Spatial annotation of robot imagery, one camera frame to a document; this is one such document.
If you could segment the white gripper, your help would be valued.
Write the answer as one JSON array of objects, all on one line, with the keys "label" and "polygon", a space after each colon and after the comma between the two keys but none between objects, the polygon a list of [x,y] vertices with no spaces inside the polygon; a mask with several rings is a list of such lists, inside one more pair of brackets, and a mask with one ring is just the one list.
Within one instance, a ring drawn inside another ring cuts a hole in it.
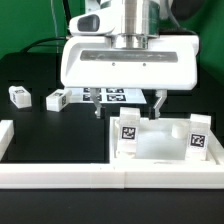
[{"label": "white gripper", "polygon": [[61,82],[66,87],[89,87],[98,119],[105,108],[99,88],[156,90],[151,120],[160,117],[166,90],[191,90],[197,83],[195,35],[162,35],[149,41],[149,48],[115,49],[104,36],[77,36],[67,41],[62,55]]}]

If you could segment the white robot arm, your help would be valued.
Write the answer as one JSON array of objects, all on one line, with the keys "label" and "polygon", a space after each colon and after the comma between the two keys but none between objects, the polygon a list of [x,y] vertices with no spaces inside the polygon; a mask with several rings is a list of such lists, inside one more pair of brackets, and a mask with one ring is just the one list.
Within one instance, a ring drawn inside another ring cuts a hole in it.
[{"label": "white robot arm", "polygon": [[180,30],[159,33],[160,9],[170,0],[102,0],[98,10],[69,22],[70,39],[62,54],[61,82],[90,89],[96,116],[101,88],[156,92],[153,115],[159,117],[169,90],[191,90],[197,83],[199,37]]}]

